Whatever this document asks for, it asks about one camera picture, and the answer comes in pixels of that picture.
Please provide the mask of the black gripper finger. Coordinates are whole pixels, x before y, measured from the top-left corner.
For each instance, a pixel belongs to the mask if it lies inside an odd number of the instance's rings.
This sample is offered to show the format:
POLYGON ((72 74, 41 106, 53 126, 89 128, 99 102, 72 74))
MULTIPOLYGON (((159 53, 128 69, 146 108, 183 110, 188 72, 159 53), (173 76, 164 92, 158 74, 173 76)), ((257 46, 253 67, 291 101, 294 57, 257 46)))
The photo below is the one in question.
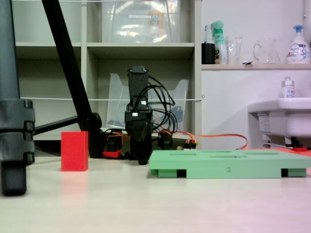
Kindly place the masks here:
POLYGON ((130 127, 130 153, 137 159, 139 165, 148 164, 149 158, 152 153, 152 143, 148 144, 143 142, 143 129, 144 126, 130 127))
POLYGON ((143 129, 143 142, 148 144, 152 143, 152 132, 153 124, 151 122, 147 122, 143 129))

